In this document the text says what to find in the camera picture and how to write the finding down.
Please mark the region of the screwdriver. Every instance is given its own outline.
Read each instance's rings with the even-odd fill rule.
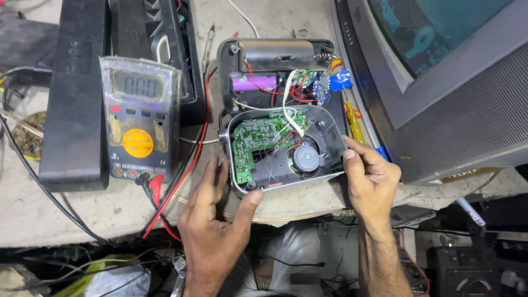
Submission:
[[[348,94],[346,93],[346,90],[343,89],[343,92],[345,93],[345,98],[346,98],[346,103],[344,103],[346,117],[348,118],[348,121],[350,122],[350,130],[352,131],[352,136],[354,136],[355,140],[359,141],[360,143],[365,144],[365,139],[363,138],[363,132],[361,131],[361,126],[359,122],[357,121],[355,110],[350,105],[350,101],[348,99]]]
[[[209,64],[209,53],[211,53],[211,46],[213,45],[213,38],[214,38],[214,24],[211,26],[211,29],[209,29],[209,33],[207,34],[207,43],[205,44],[205,52],[203,53],[203,59],[202,59],[202,72],[207,72],[207,64]]]

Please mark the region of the small circuit board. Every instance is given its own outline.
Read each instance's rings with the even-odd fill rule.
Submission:
[[[303,88],[307,88],[309,85],[312,84],[313,75],[317,75],[315,72],[311,72],[309,70],[296,70],[296,73],[294,74],[294,80],[297,81],[297,85],[300,86],[300,84],[303,84]]]
[[[294,121],[302,129],[307,129],[306,116],[299,114]],[[244,120],[234,130],[231,148],[234,154],[234,170],[237,183],[253,180],[251,169],[255,168],[253,152],[268,150],[277,145],[284,136],[293,130],[284,116]],[[294,145],[294,140],[284,140],[279,146]]]

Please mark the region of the green wire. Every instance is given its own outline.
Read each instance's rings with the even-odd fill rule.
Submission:
[[[79,246],[79,247],[84,249],[84,251],[86,252],[86,255],[88,256],[88,260],[90,260],[90,262],[92,262],[92,258],[90,258],[90,253],[88,253],[88,250],[83,248],[82,246]]]

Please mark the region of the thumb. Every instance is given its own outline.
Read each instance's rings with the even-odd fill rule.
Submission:
[[[354,150],[346,150],[343,153],[343,165],[349,183],[365,178],[365,165]]]
[[[262,201],[262,191],[260,190],[251,191],[242,199],[233,220],[233,228],[237,233],[249,233],[251,220],[260,201]]]

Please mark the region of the television screen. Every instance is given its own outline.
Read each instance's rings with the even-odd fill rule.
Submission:
[[[417,78],[513,0],[368,1],[385,38]]]

